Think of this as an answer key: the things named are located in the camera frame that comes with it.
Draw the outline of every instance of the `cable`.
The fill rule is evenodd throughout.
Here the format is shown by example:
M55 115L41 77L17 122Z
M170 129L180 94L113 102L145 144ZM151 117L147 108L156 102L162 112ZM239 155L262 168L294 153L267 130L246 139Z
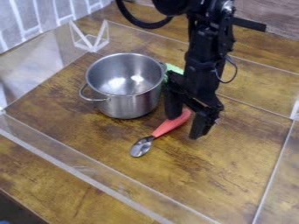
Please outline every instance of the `cable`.
M218 79L219 79L219 82L220 82L220 83L224 83L224 84L228 84L228 83L231 83L231 82L235 80L235 78L236 78L236 76L238 76L238 73L239 73L239 67L238 67L235 61L232 60L232 58L231 58L228 55L226 55L226 61L235 67L235 74L232 75L232 78L231 78L230 80L224 81L224 80L219 77L219 71L218 71L216 68L215 68L214 72L215 72L215 75L216 75L216 77L218 77Z
M167 17L166 19L163 19L162 21L159 22L155 22L155 23L147 23L147 22L143 22L141 20L139 20L132 14L131 12L128 11L127 7L125 7L125 4L123 2L123 0L116 0L116 5L117 5L117 8L123 14L123 16L125 17L125 19L136 26L139 26L140 28L144 28L144 29L158 29L160 27L163 27L164 25L167 25L174 17Z

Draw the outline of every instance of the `spoon handle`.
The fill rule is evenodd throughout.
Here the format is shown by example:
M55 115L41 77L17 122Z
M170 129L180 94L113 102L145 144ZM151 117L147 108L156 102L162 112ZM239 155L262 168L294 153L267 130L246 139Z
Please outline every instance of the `spoon handle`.
M162 125L156 128L156 130L152 133L154 137L160 137L163 134L178 128L182 124L184 124L190 117L191 117L192 112L184 108L182 110L182 115L176 117L174 120L166 120Z

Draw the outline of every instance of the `spoon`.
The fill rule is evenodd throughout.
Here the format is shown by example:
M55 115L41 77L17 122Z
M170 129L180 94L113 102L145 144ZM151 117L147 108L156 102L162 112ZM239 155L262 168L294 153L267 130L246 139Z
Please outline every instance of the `spoon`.
M141 157L151 149L152 141L160 137L163 134L168 133L171 130L178 128L182 124L184 124L190 117L192 112L184 108L182 110L182 115L175 118L174 120L166 120L160 126L156 128L151 136L140 138L136 143L131 147L131 156L133 158Z

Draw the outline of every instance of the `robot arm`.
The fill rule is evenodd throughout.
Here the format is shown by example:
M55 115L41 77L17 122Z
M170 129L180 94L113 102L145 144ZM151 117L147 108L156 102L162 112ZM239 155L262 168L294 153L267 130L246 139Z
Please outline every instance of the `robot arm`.
M224 82L220 77L226 61L231 62L228 52L235 43L234 0L154 0L154 5L167 18L180 14L188 18L184 74L168 72L164 112L168 119L175 119L183 112L183 104L194 110L190 138L196 139L208 134L224 109L216 90Z

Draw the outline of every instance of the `metal pot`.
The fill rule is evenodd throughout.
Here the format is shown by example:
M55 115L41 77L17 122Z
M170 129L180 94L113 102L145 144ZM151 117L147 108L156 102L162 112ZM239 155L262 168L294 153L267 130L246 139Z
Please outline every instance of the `metal pot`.
M158 106L164 72L164 64L148 56L137 53L108 55L91 65L79 96L95 102L107 116L136 118ZM93 90L93 98L83 93L87 86Z

